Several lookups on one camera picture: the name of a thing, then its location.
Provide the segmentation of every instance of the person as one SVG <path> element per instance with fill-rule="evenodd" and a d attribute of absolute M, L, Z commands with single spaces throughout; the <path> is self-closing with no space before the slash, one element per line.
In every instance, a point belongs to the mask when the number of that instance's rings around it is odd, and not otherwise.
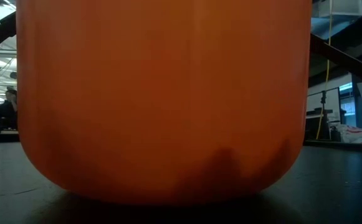
<path fill-rule="evenodd" d="M 0 105 L 0 119 L 2 125 L 8 128 L 17 129 L 17 91 L 8 90 L 5 92 L 6 100 Z"/>

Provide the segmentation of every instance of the desk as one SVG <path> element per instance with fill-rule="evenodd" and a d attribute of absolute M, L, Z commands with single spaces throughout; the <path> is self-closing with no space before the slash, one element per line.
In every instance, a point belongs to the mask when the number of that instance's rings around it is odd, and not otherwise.
<path fill-rule="evenodd" d="M 197 207 L 132 207 L 70 194 L 0 143 L 0 223 L 362 223 L 362 152 L 304 147 L 257 195 Z"/>
<path fill-rule="evenodd" d="M 4 130 L 4 131 L 1 131 L 0 134 L 19 134 L 19 132 L 18 131 Z"/>

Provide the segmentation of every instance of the gray floor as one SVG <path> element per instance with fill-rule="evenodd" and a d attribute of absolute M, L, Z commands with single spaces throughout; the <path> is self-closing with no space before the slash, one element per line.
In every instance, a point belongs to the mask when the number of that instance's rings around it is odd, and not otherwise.
<path fill-rule="evenodd" d="M 130 207 L 70 194 L 44 178 L 19 143 L 0 143 L 1 223 L 362 223 L 362 153 L 305 147 L 276 184 L 200 207 Z"/>

